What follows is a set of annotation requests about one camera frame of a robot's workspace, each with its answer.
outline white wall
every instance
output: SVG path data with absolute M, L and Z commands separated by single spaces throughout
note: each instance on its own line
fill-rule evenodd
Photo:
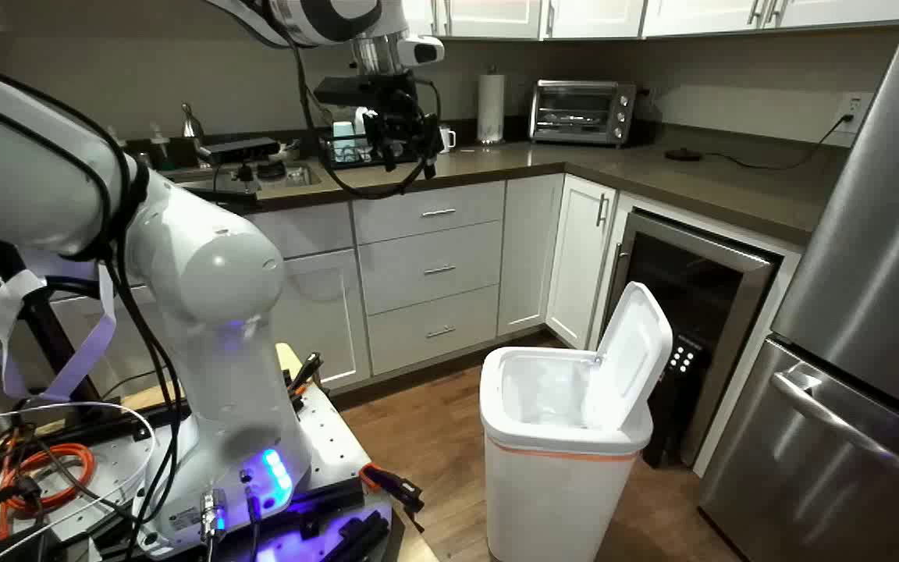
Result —
M 0 36 L 0 72 L 81 108 L 124 137 L 150 134 L 150 121 L 175 134 L 184 103 L 209 130 L 302 126 L 292 52 L 266 49 L 196 0 L 146 2 L 170 8 L 146 20 L 141 9 L 107 13 L 114 2 L 81 0 L 102 9 L 91 24 L 75 24 L 77 0 L 53 2 L 66 9 L 49 24 Z M 896 28 L 621 43 L 454 41 L 448 62 L 426 76 L 440 84 L 448 120 L 476 116 L 480 72 L 510 76 L 512 116 L 527 113 L 537 76 L 624 77 L 647 84 L 674 126 L 819 142 L 847 91 L 877 87 L 896 41 Z M 312 83 L 345 76 L 348 62 L 348 49 L 308 52 Z
M 647 84 L 664 121 L 819 142 L 850 91 L 877 91 L 896 41 L 899 28 L 644 41 L 612 48 L 607 72 Z

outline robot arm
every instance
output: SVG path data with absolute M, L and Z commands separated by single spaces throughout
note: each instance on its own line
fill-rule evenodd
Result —
M 437 38 L 408 38 L 404 0 L 209 0 L 272 48 L 353 43 L 366 76 L 443 60 Z
M 443 52 L 437 41 L 437 49 L 411 48 L 401 0 L 212 2 L 274 48 L 353 41 L 357 52 L 375 55 L 366 72 L 380 84 L 408 84 L 407 68 Z M 160 557 L 196 545 L 196 525 L 184 523 L 212 491 L 229 530 L 251 525 L 244 505 L 260 487 L 274 495 L 269 511 L 286 510 L 308 449 L 269 339 L 284 261 L 262 231 L 146 171 L 75 109 L 0 77 L 0 241 L 21 255 L 77 261 L 123 241 L 130 276 L 155 295 L 190 399 L 178 478 L 152 518 Z

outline wall outlet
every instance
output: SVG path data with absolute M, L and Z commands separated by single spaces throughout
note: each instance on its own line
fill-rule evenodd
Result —
M 872 108 L 875 108 L 872 91 L 850 91 L 835 120 L 852 116 L 852 121 L 842 121 L 835 130 L 852 142 L 862 130 L 862 121 L 866 121 Z

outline paper towel roll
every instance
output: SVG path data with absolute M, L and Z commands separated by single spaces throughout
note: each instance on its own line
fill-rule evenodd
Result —
M 507 128 L 507 76 L 480 76 L 477 145 L 500 145 Z

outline refrigerator handle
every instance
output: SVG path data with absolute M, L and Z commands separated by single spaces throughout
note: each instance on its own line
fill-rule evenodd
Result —
M 813 397 L 813 387 L 800 387 L 797 381 L 791 381 L 791 372 L 778 372 L 771 378 L 774 391 L 782 391 L 800 411 L 807 411 L 810 419 L 828 425 L 831 432 L 838 432 L 842 441 L 850 441 L 852 447 L 860 447 L 867 455 L 883 458 L 887 467 L 899 470 L 899 455 L 894 449 L 887 449 L 881 441 L 867 436 L 866 432 L 860 432 L 854 425 L 850 425 L 847 419 L 841 419 L 838 411 L 831 411 L 823 402 L 819 402 Z

